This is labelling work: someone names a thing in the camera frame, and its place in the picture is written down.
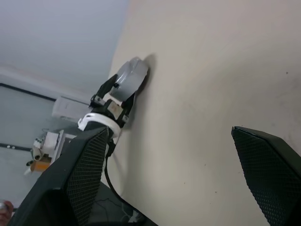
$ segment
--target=wall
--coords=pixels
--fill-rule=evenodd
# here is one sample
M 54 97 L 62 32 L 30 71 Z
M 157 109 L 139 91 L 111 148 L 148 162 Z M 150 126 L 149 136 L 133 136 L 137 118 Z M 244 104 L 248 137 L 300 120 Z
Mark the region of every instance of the wall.
M 75 125 L 51 116 L 54 102 L 0 86 L 0 143 L 32 147 L 47 129 Z M 31 154 L 0 148 L 0 199 L 18 206 L 40 173 L 24 176 Z
M 66 97 L 90 104 L 91 94 L 7 66 L 0 66 L 0 86 L 1 83 L 24 90 L 30 90 L 33 93 L 41 94 L 52 99 Z
M 231 128 L 301 153 L 300 9 L 296 0 L 131 1 L 112 71 L 135 54 L 150 76 L 108 163 L 127 202 L 161 226 L 269 225 Z
M 127 0 L 4 0 L 0 66 L 90 95 L 108 78 L 126 10 Z
M 76 126 L 53 118 L 53 101 L 0 87 L 0 143 L 32 147 L 46 130 Z

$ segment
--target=white ceiling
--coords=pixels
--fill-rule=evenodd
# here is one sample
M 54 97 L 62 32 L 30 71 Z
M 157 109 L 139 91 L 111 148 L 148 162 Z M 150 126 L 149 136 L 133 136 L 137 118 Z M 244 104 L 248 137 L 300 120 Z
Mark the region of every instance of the white ceiling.
M 127 0 L 2 0 L 0 66 L 93 93 L 109 75 Z

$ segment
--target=black mesh panel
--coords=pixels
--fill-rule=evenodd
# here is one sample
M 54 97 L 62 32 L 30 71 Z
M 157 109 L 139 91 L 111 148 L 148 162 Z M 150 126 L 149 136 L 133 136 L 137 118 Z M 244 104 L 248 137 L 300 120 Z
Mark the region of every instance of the black mesh panel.
M 105 129 L 88 141 L 66 184 L 66 193 L 79 226 L 86 225 L 100 185 L 107 137 L 108 130 Z
M 271 226 L 284 226 L 301 197 L 300 177 L 264 139 L 234 129 L 247 185 Z

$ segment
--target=black wire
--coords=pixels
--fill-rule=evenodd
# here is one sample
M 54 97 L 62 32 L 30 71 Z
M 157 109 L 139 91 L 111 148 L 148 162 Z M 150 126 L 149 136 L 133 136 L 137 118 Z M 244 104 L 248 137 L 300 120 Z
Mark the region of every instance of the black wire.
M 105 168 L 104 168 L 104 174 L 105 174 L 105 178 L 108 182 L 108 185 L 110 187 L 110 189 L 112 190 L 113 194 L 119 199 L 119 201 L 123 202 L 124 204 L 130 206 L 132 209 L 134 209 L 136 212 L 141 213 L 139 210 L 137 210 L 134 206 L 132 206 L 131 204 L 127 203 L 127 201 L 125 201 L 123 198 L 120 197 L 120 195 L 115 191 L 111 180 L 109 178 L 109 174 L 108 174 L 108 155 L 105 157 Z
M 110 200 L 109 198 L 106 198 L 106 199 L 99 199 L 99 200 L 96 200 L 95 202 L 99 202 L 99 201 L 103 201 L 103 202 L 105 202 L 105 201 L 110 201 L 111 203 L 113 203 L 115 206 L 118 206 L 118 207 L 120 207 L 121 208 L 121 206 L 119 206 L 119 205 L 117 205 L 116 203 L 114 203 L 112 200 Z
M 50 100 L 50 101 L 53 101 L 53 102 L 56 101 L 56 99 L 53 99 L 51 97 L 47 97 L 47 96 L 44 96 L 44 95 L 41 95 L 41 94 L 33 93 L 33 92 L 28 91 L 28 90 L 20 89 L 20 88 L 10 86 L 10 85 L 4 84 L 4 83 L 0 83 L 0 87 L 1 86 L 5 87 L 5 88 L 8 88 L 8 89 L 15 90 L 15 91 L 19 91 L 19 92 L 22 92 L 22 93 L 26 93 L 26 94 L 29 94 L 29 95 L 32 95 L 32 96 L 35 96 L 35 97 L 40 97 L 40 98 L 43 98 L 43 99 L 46 99 L 46 100 Z
M 30 150 L 31 150 L 30 147 L 21 147 L 21 146 L 16 146 L 16 145 L 12 145 L 12 144 L 4 144 L 4 143 L 0 143 L 0 147 L 4 147 L 4 148 L 8 148 L 8 149 L 13 149 L 13 150 L 26 151 L 26 152 L 30 152 Z
M 106 215 L 106 218 L 107 218 L 107 225 L 109 225 L 109 216 L 108 216 L 108 212 L 107 212 L 107 209 L 105 207 L 103 207 L 101 204 L 99 203 L 96 203 L 97 205 L 99 205 L 100 207 L 102 207 L 105 211 L 105 215 Z

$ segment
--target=floor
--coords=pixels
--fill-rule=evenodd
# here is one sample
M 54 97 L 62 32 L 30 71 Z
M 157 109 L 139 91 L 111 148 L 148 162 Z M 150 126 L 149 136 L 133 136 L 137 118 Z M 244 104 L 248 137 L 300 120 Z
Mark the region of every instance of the floor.
M 129 218 L 125 217 L 121 202 L 111 190 L 101 183 L 98 191 L 88 224 L 102 223 L 102 225 L 119 225 L 121 222 L 128 222 Z M 127 205 L 124 205 L 124 211 L 130 216 L 133 214 L 133 209 Z M 140 224 L 141 226 L 156 226 L 156 224 L 147 217 L 143 217 L 141 220 L 143 220 Z

